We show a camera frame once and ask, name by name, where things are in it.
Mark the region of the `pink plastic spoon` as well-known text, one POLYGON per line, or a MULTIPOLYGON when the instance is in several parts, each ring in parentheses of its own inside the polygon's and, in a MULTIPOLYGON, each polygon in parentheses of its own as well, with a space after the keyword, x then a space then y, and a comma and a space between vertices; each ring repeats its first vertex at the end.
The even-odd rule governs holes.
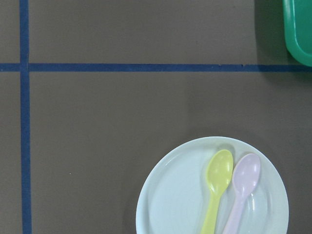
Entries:
POLYGON ((256 189, 261 171, 261 162, 254 153, 243 156, 236 164, 232 176, 235 199, 226 225, 224 234, 236 234, 248 196, 256 189))

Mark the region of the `yellow plastic spoon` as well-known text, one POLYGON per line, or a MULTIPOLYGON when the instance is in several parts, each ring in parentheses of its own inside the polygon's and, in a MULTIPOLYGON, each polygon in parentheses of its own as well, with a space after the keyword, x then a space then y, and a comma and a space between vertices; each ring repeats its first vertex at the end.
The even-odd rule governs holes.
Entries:
POLYGON ((233 165, 232 153, 226 149, 218 151, 209 161, 206 170, 206 182, 210 191, 210 198, 200 231, 202 234, 215 232, 220 199, 231 182, 233 165))

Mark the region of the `white round plate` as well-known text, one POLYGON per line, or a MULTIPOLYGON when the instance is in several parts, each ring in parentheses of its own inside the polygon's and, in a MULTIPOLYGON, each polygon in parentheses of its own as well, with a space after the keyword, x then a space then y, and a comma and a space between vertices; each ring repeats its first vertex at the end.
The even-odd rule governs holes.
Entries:
POLYGON ((136 208, 139 234, 198 234, 210 193, 205 172, 210 159, 229 150, 237 163, 248 153, 261 160, 261 174, 242 212, 240 234, 285 234, 289 222, 284 183, 273 164, 255 147, 221 136, 191 140, 170 151, 148 175, 136 208))

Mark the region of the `green plastic tray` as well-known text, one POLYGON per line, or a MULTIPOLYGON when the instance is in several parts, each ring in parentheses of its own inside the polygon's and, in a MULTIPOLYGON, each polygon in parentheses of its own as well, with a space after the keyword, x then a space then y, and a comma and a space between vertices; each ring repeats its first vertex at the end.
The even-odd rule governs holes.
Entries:
POLYGON ((284 0, 283 19, 286 47, 295 60, 312 65, 312 1, 284 0))

